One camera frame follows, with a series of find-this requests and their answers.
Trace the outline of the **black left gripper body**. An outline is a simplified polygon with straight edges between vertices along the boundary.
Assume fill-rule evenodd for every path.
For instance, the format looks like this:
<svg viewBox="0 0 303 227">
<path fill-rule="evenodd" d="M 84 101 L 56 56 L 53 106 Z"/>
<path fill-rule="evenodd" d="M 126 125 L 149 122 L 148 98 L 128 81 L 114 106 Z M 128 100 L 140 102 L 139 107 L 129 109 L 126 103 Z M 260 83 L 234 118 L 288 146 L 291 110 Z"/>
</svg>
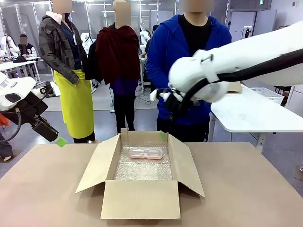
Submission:
<svg viewBox="0 0 303 227">
<path fill-rule="evenodd" d="M 34 118 L 32 122 L 32 129 L 49 142 L 55 141 L 59 136 L 59 132 L 41 116 Z"/>
</svg>

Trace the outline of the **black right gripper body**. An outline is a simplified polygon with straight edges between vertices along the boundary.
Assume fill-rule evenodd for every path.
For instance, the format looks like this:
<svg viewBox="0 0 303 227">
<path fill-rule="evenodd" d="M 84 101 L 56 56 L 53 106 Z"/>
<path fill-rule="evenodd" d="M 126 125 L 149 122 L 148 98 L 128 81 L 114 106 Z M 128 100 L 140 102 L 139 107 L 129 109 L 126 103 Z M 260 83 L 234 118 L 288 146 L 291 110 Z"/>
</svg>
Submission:
<svg viewBox="0 0 303 227">
<path fill-rule="evenodd" d="M 170 112 L 169 119 L 175 121 L 185 114 L 189 106 L 189 98 L 176 92 L 168 92 L 164 95 L 165 107 Z"/>
</svg>

